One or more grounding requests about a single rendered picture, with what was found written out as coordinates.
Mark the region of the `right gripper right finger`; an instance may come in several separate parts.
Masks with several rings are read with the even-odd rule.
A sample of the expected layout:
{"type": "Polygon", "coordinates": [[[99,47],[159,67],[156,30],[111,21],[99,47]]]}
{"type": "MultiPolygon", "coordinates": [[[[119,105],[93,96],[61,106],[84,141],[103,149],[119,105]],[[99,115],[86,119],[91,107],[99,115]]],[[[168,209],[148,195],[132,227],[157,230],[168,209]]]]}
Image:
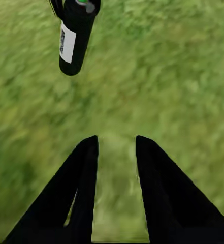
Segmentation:
{"type": "Polygon", "coordinates": [[[152,139],[136,158],[150,244],[224,244],[224,216],[152,139]]]}

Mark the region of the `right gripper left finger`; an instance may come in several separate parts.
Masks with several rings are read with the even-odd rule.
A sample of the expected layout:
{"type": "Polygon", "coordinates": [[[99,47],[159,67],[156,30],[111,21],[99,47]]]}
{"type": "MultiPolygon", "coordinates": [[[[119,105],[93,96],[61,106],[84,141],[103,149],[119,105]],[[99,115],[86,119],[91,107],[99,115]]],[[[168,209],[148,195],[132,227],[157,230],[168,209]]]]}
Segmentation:
{"type": "Polygon", "coordinates": [[[78,143],[2,244],[91,244],[97,165],[94,135],[78,143]]]}

